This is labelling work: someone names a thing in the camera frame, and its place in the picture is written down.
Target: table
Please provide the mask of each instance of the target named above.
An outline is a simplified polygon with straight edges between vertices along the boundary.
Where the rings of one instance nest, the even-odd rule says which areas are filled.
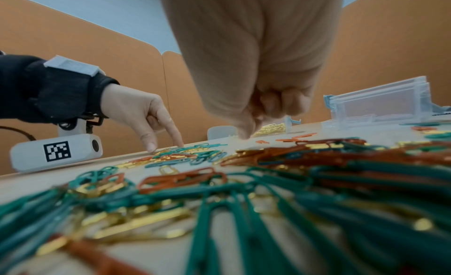
[[[451,119],[451,116],[437,116],[433,119]],[[451,130],[451,125],[441,125],[439,130]],[[355,128],[352,130],[322,129],[321,123],[305,124],[293,126],[293,131],[289,134],[251,138],[240,140],[237,137],[229,137],[209,141],[210,144],[221,143],[220,149],[233,154],[236,149],[264,148],[269,146],[288,147],[292,143],[282,143],[275,141],[281,138],[291,138],[300,134],[317,132],[318,134],[308,137],[308,140],[341,138],[358,136],[367,140],[370,144],[380,144],[393,146],[397,141],[419,141],[425,140],[420,132],[410,129],[410,126],[390,125]],[[265,140],[270,144],[257,144],[256,140]],[[0,203],[11,201],[20,196],[45,190],[53,185],[67,183],[77,175],[101,169],[108,165],[117,165],[132,159],[137,159],[148,155],[146,152],[134,153],[118,157],[110,157],[88,161],[76,165],[68,165],[62,168],[27,174],[11,174],[0,177]],[[210,166],[211,163],[202,163],[195,167],[188,163],[176,165],[180,172]],[[143,166],[125,171],[126,178],[135,183],[140,182],[147,176],[159,175],[158,168],[145,169]],[[264,217],[272,235],[282,247],[288,258],[296,267],[301,268],[308,274],[324,274],[327,265],[323,262],[320,254],[309,244],[306,237],[294,230],[283,218]],[[340,231],[337,228],[328,228],[324,232],[334,240],[340,240]],[[218,212],[212,222],[212,234],[218,244],[220,252],[220,262],[224,275],[243,274],[241,267],[241,257],[238,243],[235,240],[235,227],[228,212]],[[154,275],[178,275],[183,274],[189,255],[191,235],[176,239],[160,240],[142,243],[127,243],[112,245],[107,248],[110,255],[136,265]],[[69,258],[65,253],[55,252],[43,257],[29,260],[16,268],[12,274],[26,268],[30,275],[88,275],[93,271],[83,263]]]

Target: brown divider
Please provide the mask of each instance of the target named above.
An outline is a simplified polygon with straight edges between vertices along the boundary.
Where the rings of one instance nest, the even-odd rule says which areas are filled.
[[[163,61],[155,47],[28,0],[0,0],[0,50],[95,64],[122,85],[158,94],[168,104]],[[0,126],[22,129],[37,139],[57,136],[54,125],[0,120]],[[104,157],[144,150],[131,129],[112,120],[95,127],[94,134],[101,138]],[[159,147],[172,145],[166,132],[158,139]],[[9,150],[24,141],[20,134],[0,130],[0,174],[13,172]]]
[[[185,143],[207,140],[207,130],[210,127],[228,125],[207,114],[203,108],[182,55],[164,52],[163,64],[171,117]]]
[[[330,119],[324,94],[416,76],[451,105],[451,0],[357,0],[343,9],[335,45],[304,123]]]

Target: forearm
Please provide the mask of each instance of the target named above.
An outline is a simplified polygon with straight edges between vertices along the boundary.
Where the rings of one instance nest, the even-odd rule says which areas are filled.
[[[57,124],[85,112],[102,115],[101,94],[116,80],[48,68],[44,62],[33,56],[0,56],[0,118]]]

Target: cable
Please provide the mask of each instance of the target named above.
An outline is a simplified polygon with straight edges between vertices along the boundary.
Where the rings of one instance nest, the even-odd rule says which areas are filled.
[[[17,129],[17,128],[8,127],[8,126],[0,126],[0,129],[12,130],[12,131],[18,132],[20,134],[23,134],[23,135],[25,135],[28,138],[29,141],[36,140],[36,138],[34,138],[33,135],[31,135],[29,133],[26,133],[25,131]]]

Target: person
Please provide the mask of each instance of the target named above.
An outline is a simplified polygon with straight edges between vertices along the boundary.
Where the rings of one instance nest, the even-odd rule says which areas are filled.
[[[249,138],[307,112],[342,0],[161,0],[205,109]]]
[[[160,96],[120,86],[100,72],[91,77],[46,67],[45,61],[1,53],[0,118],[59,124],[95,114],[131,127],[149,152],[157,148],[156,133],[163,129],[183,146]]]

